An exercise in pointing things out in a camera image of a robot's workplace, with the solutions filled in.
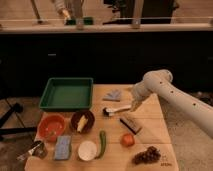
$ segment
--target wooden table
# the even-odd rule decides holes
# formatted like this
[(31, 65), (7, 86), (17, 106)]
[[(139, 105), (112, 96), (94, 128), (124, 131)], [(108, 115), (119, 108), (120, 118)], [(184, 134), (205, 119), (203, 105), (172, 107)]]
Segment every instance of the wooden table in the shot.
[[(132, 147), (123, 147), (120, 144), (120, 138), (124, 133), (130, 132), (119, 121), (120, 116), (126, 112), (116, 113), (113, 117), (103, 116), (104, 107), (119, 107), (130, 104), (132, 97), (130, 88), (132, 85), (94, 85), (93, 104), (91, 111), (95, 115), (95, 123), (88, 134), (78, 134), (71, 132), (68, 123), (72, 117), (72, 112), (61, 113), (66, 117), (67, 128), (65, 134), (71, 135), (72, 154), (67, 161), (54, 161), (55, 143), (46, 143), (48, 155), (44, 159), (37, 157), (29, 157), (25, 169), (27, 171), (177, 171), (178, 165), (173, 151), (168, 130), (164, 121), (161, 107), (156, 94), (152, 94), (135, 112), (129, 112), (132, 117), (143, 127), (142, 130), (135, 135), (135, 145)], [(111, 90), (119, 89), (122, 91), (122, 99), (120, 102), (103, 101), (102, 98)], [(79, 144), (84, 140), (92, 140), (100, 148), (99, 131), (105, 130), (107, 133), (107, 146), (104, 156), (101, 159), (95, 159), (89, 162), (83, 162), (78, 158), (77, 150)], [(154, 164), (131, 163), (133, 156), (139, 152), (145, 151), (147, 147), (155, 146), (160, 150), (161, 158)]]

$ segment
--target green tray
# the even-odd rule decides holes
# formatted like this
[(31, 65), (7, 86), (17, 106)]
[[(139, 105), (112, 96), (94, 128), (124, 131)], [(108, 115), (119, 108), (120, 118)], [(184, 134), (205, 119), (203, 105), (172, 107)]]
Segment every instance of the green tray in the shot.
[(92, 78), (50, 78), (39, 107), (44, 111), (89, 109), (92, 104), (92, 90)]

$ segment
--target white bowl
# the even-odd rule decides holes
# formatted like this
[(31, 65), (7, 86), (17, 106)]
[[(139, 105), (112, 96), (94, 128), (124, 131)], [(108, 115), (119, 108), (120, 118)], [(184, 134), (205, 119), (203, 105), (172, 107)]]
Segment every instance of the white bowl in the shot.
[(97, 155), (97, 146), (92, 141), (83, 141), (78, 147), (78, 156), (83, 161), (93, 160)]

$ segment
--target red tomato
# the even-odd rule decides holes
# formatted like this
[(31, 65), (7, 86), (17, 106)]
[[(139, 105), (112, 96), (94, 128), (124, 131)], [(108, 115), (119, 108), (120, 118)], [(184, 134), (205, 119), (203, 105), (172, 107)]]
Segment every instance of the red tomato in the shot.
[(121, 137), (121, 144), (125, 147), (130, 147), (135, 144), (134, 136), (130, 133), (126, 133)]

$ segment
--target cucumber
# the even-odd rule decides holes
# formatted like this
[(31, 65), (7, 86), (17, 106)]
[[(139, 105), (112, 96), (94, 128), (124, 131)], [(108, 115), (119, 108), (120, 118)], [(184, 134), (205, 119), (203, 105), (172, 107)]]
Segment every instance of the cucumber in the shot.
[(96, 156), (96, 159), (101, 158), (104, 155), (104, 152), (106, 150), (106, 132), (104, 130), (101, 130), (99, 133), (100, 141), (101, 141), (101, 150), (98, 156)]

